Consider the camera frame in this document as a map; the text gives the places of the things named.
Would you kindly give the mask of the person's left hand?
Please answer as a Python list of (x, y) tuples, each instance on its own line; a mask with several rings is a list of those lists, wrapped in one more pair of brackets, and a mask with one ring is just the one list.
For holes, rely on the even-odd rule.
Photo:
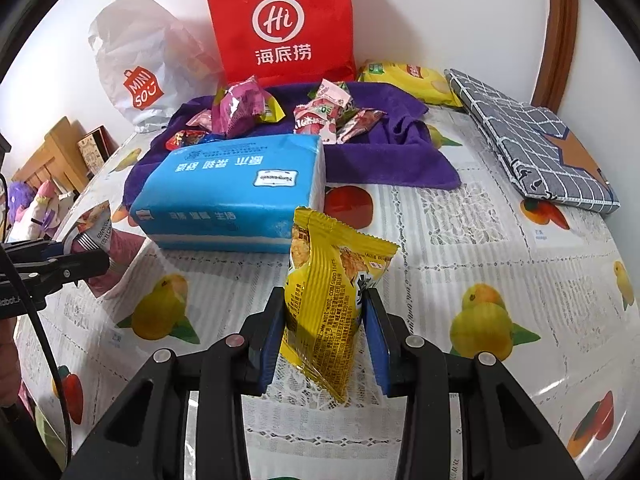
[(22, 383), (20, 358), (14, 341), (16, 318), (0, 322), (0, 405), (14, 404)]

